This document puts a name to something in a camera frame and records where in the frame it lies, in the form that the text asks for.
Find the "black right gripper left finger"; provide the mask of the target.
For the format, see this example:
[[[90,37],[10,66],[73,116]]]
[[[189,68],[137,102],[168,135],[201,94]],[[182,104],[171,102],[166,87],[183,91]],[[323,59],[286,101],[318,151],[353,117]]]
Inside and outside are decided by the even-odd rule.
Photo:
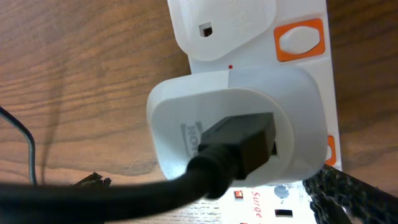
[[[108,188],[111,185],[111,182],[112,180],[109,177],[104,179],[102,175],[97,172],[93,172],[89,176],[73,184],[72,187],[103,189]]]

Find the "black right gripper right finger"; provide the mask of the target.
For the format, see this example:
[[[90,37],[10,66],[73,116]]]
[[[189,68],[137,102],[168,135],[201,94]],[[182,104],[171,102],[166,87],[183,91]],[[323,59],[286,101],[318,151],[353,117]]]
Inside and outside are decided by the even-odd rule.
[[[332,166],[325,164],[303,186],[317,223],[350,223],[352,215],[362,223],[397,224],[397,197]]]

